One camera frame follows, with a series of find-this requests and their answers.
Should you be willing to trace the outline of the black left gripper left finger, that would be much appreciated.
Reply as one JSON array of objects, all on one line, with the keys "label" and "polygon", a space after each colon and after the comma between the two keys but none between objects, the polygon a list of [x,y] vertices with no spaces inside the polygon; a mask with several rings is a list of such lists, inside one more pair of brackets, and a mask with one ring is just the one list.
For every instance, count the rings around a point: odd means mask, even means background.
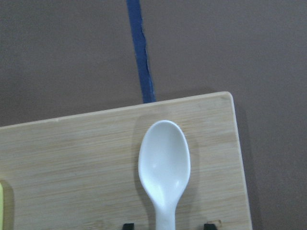
[{"label": "black left gripper left finger", "polygon": [[125,223],[125,224],[123,224],[122,230],[134,230],[134,223]]}]

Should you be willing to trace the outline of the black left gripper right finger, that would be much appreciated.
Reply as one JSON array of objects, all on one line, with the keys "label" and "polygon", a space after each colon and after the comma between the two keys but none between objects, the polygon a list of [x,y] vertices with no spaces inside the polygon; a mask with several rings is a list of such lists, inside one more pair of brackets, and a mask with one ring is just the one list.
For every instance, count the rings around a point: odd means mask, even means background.
[{"label": "black left gripper right finger", "polygon": [[217,227],[214,223],[205,223],[203,225],[204,230],[217,230]]}]

